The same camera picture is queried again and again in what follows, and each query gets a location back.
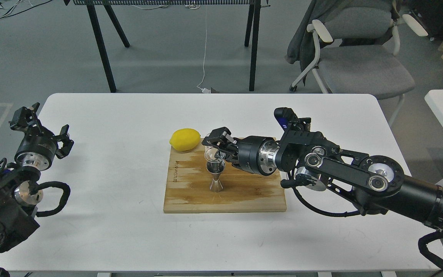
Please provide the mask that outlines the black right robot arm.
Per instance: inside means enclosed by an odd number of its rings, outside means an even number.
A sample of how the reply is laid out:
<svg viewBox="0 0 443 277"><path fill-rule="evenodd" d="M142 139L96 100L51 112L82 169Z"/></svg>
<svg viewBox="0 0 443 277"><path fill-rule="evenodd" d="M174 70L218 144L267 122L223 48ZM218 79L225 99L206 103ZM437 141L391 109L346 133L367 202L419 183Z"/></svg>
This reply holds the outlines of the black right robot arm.
<svg viewBox="0 0 443 277"><path fill-rule="evenodd" d="M396 212L421 222L434 232L418 240L420 253L443 270L443 259L427 245L443 238L443 186L405 175L390 157L342 149L321 132L310 130L311 118L299 118L291 108L275 109L283 129L279 140L272 137L232 137L228 128L216 128L202 140L217 149L217 156L234 168L269 176L276 170L288 177L281 187L293 189L297 199L312 211L331 217ZM355 212L332 213L308 203L297 190L304 186L330 190L356 208Z"/></svg>

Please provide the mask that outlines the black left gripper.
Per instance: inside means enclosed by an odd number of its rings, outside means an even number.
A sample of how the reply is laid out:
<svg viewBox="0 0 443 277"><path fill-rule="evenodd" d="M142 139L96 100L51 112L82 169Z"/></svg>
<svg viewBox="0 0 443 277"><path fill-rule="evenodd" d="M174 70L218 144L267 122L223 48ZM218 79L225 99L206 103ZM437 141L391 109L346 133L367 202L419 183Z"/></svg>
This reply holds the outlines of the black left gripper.
<svg viewBox="0 0 443 277"><path fill-rule="evenodd" d="M69 125L62 126L60 133L44 131L44 126L39 121L36 112L39 102L30 108L21 107L16 110L11 121L12 131L24 133L23 140L15 154L15 162L20 166L32 166L39 171L50 168L54 156L58 159L67 157L72 150L74 141L69 137Z"/></svg>

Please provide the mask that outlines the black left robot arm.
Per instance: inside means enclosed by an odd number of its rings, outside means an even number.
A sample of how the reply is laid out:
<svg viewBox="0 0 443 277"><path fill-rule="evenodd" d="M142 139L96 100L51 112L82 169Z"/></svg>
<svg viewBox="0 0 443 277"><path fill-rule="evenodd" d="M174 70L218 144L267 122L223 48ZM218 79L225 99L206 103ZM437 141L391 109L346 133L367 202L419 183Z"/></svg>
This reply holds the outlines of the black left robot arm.
<svg viewBox="0 0 443 277"><path fill-rule="evenodd" d="M59 134L44 127L37 117L39 102L16 110L9 122L11 130L24 137L14 162L0 160L0 253L25 241L39 228L36 217L52 216L66 205L70 188L60 181L39 184L41 172L51 167L54 157L63 159L73 147L69 125ZM0 277L9 272L0 267Z"/></svg>

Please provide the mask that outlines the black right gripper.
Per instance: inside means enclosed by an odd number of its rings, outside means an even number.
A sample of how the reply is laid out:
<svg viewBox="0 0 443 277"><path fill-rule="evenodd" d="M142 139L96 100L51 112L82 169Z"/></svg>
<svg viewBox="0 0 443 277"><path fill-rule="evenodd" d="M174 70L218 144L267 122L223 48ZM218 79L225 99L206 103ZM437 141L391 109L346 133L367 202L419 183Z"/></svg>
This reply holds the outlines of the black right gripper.
<svg viewBox="0 0 443 277"><path fill-rule="evenodd" d="M202 145L221 151L216 152L216 170L224 170L225 163L229 162L234 168L251 174L269 176L276 172L278 144L272 137L235 138L227 127L221 127L204 137Z"/></svg>

